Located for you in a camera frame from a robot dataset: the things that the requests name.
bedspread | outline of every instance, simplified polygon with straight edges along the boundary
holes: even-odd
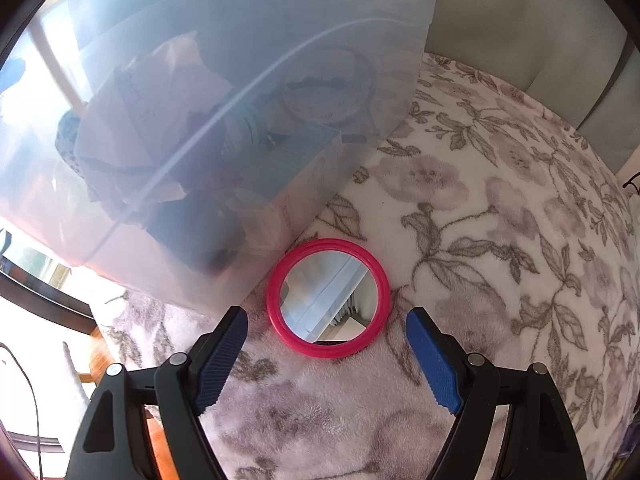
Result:
[[[410,116],[302,235],[368,249],[392,313],[341,360],[296,354],[271,329],[264,282],[242,304],[249,335],[201,417],[230,479],[424,480],[452,423],[404,336],[423,305],[495,365],[548,365],[601,478],[638,396],[634,227],[613,174],[561,118],[487,73],[425,54]],[[127,291],[94,308],[129,368],[185,351],[213,320]],[[506,410],[481,476],[490,478]]]

round mirror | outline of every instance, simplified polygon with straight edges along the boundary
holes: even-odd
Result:
[[[344,357],[380,332],[390,290],[378,261],[362,247],[325,238],[284,256],[267,288],[271,323],[284,342],[312,357]]]

translucent plastic container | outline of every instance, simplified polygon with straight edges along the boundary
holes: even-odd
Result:
[[[435,0],[47,0],[0,73],[0,215],[239,303],[405,117]]]

orange wood surface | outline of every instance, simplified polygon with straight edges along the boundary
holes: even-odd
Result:
[[[97,384],[104,375],[107,366],[114,363],[115,359],[109,352],[107,343],[100,333],[100,329],[96,328],[92,332],[91,340],[89,371],[91,377]],[[171,453],[169,452],[169,445],[164,436],[164,430],[154,418],[148,418],[146,424],[162,480],[179,480],[178,472],[175,470],[174,460],[171,458]]]

floral blanket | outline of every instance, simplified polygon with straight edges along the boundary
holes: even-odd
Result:
[[[344,237],[392,285],[384,332],[349,358],[289,350],[264,283],[246,299],[249,337],[201,418],[230,479],[424,480],[452,417],[406,342],[423,305],[443,332],[495,365],[548,365],[589,478],[602,478],[638,396],[638,266],[626,198],[587,142],[486,73],[425,54],[410,117],[327,204],[303,238]],[[95,316],[127,367],[184,351],[214,321],[127,291]],[[478,478],[490,478],[499,410]]]

